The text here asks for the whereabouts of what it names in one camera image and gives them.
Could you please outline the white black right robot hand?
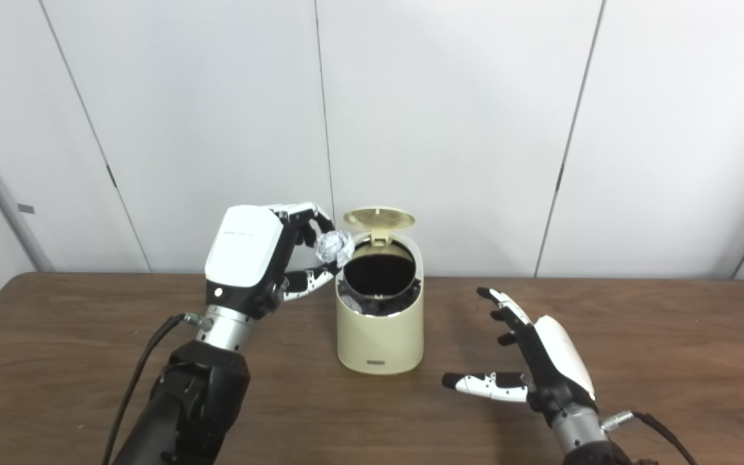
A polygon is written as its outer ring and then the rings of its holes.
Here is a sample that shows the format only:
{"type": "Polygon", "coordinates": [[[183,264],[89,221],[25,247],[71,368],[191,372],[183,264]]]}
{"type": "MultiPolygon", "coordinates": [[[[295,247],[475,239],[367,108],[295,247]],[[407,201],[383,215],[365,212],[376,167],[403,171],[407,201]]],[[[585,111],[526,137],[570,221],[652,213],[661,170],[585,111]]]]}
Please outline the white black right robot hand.
{"type": "Polygon", "coordinates": [[[498,343],[519,348],[526,372],[445,373],[445,388],[499,402],[526,403],[547,424],[572,408],[599,412],[590,374],[575,344],[555,318],[545,315],[532,321],[517,302],[496,289],[478,287],[477,294],[496,305],[491,318],[509,329],[498,338],[498,343]]]}

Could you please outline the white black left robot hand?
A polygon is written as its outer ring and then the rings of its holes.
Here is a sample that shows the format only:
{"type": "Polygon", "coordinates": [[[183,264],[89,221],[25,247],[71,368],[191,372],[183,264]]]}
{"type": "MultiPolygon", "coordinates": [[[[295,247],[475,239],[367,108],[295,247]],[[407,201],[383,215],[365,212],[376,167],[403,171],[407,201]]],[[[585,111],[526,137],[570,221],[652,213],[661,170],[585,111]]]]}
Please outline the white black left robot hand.
{"type": "Polygon", "coordinates": [[[342,270],[338,259],[299,271],[287,266],[296,247],[314,249],[335,230],[313,202],[227,209],[205,262],[205,303],[261,320],[281,303],[316,291],[342,270]]]}

